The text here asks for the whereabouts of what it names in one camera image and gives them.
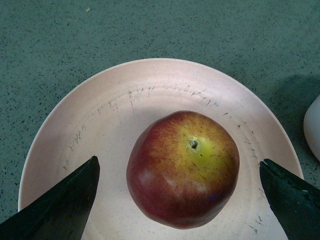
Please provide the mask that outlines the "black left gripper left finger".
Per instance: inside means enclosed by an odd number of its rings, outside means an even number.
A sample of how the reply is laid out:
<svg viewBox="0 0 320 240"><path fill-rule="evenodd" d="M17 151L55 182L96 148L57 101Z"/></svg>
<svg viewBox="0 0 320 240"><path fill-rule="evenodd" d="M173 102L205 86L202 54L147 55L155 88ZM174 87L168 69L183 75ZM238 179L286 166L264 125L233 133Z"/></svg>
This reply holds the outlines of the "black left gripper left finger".
<svg viewBox="0 0 320 240"><path fill-rule="evenodd" d="M1 223L2 240L80 240L94 204L100 164L96 156Z"/></svg>

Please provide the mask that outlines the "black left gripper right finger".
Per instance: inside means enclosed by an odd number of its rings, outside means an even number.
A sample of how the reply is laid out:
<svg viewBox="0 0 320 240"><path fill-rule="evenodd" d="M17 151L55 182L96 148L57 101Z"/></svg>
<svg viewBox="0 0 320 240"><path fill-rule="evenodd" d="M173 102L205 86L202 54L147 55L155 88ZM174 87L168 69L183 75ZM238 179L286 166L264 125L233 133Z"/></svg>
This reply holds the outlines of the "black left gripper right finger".
<svg viewBox="0 0 320 240"><path fill-rule="evenodd" d="M320 190L270 159L259 164L269 206L289 240L320 238Z"/></svg>

